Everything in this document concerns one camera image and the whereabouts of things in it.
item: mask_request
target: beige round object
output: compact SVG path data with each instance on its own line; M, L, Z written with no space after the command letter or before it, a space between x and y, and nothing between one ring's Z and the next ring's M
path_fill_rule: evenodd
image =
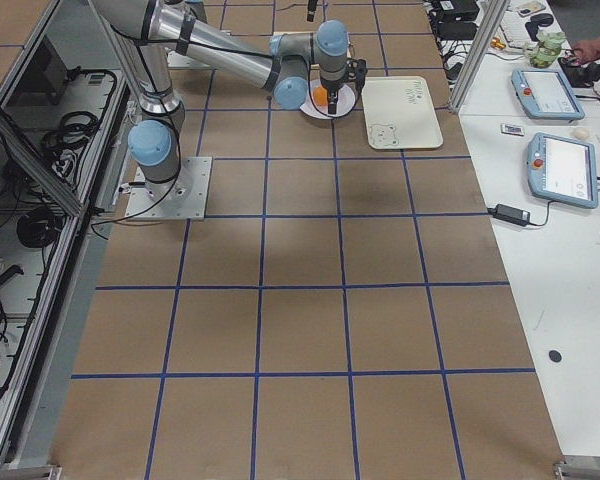
M571 135L578 140L586 140L589 138L589 130L584 127L576 127L573 129L573 132L571 132Z

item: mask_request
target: blue joint cap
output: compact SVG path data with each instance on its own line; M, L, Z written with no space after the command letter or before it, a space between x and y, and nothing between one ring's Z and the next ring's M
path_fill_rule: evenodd
M287 77L273 91L276 102L285 110L297 110L307 99L307 80L302 77Z
M156 120L145 120L131 129L127 144L140 165L154 167L171 152L171 132Z
M316 41L320 50L332 57L347 53L349 35L347 27L339 20L328 20L318 27Z
M269 52L274 57L278 54L278 49L280 48L280 42L282 41L282 35L273 35L269 39Z

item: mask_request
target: metal base plate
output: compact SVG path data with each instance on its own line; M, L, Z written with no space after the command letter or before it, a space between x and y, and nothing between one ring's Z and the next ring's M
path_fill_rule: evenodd
M174 198L155 205L146 213L129 219L130 221L147 220L202 220L207 207L209 179L211 178L211 157L187 157L182 159L180 175L187 175L191 180L191 192L184 199ZM144 175L138 168L135 182L144 182ZM144 188L131 191L125 217L142 212L155 203Z

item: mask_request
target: red cloth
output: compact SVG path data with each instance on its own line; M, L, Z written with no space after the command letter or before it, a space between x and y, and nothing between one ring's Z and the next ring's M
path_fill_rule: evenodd
M580 40L572 47L580 63L593 62L600 58L600 36L594 40Z

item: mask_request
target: computer mouse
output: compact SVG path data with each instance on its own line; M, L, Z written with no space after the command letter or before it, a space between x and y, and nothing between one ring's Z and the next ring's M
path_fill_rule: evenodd
M548 27L553 25L554 18L550 13L536 13L529 17L529 21L536 23L539 27Z
M576 127L573 129L573 132L571 132L571 135L573 135L575 138L577 138L578 140L586 140L587 138L589 138L589 130L587 130L584 127Z

